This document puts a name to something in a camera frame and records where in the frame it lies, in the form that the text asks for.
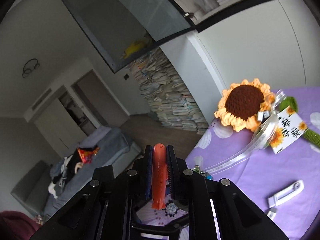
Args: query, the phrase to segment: white box cutter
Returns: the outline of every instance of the white box cutter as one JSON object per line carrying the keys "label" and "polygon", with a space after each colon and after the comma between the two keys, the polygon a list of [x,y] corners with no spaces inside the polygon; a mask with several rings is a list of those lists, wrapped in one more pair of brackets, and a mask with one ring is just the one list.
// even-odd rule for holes
{"label": "white box cutter", "polygon": [[304,189],[303,180],[298,180],[289,187],[279,191],[272,197],[268,198],[269,207],[279,206],[294,196],[298,195]]}

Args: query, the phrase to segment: orange plastic handle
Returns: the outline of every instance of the orange plastic handle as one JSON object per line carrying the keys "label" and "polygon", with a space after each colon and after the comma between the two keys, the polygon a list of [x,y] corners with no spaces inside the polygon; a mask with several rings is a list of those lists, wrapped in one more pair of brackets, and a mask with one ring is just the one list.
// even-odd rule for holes
{"label": "orange plastic handle", "polygon": [[162,143],[153,147],[153,165],[152,165],[152,198],[154,209],[165,208],[165,183],[168,179],[166,164],[166,149]]}

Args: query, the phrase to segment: air conditioning vent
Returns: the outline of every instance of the air conditioning vent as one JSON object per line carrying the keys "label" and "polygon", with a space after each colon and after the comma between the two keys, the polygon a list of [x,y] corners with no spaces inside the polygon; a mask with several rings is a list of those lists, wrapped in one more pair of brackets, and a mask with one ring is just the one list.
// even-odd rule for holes
{"label": "air conditioning vent", "polygon": [[40,98],[36,103],[31,107],[32,111],[34,111],[41,103],[42,101],[51,93],[51,88],[49,88]]}

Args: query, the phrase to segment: sunflower card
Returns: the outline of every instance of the sunflower card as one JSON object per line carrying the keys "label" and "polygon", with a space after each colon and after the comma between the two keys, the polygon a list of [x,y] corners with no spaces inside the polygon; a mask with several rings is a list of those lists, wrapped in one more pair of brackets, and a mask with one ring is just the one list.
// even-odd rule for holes
{"label": "sunflower card", "polygon": [[290,106],[280,112],[278,118],[278,127],[270,141],[275,154],[287,148],[307,130],[306,123]]}

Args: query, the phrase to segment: purple tablecloth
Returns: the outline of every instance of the purple tablecloth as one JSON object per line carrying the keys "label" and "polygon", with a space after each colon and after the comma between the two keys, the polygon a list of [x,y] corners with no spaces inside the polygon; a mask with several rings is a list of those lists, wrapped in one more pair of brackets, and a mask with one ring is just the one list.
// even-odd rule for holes
{"label": "purple tablecloth", "polygon": [[[284,90],[296,98],[298,114],[308,127],[320,133],[320,88]],[[237,153],[251,140],[252,132],[232,132],[214,120],[197,146],[186,158],[194,168],[194,157],[202,156],[204,168],[213,166]],[[302,179],[304,190],[278,206],[274,219],[290,240],[300,239],[320,210],[320,149],[303,137],[275,155],[271,147],[255,151],[242,163],[213,175],[214,180],[228,178],[235,183],[260,209],[268,211],[267,199],[274,193]]]}

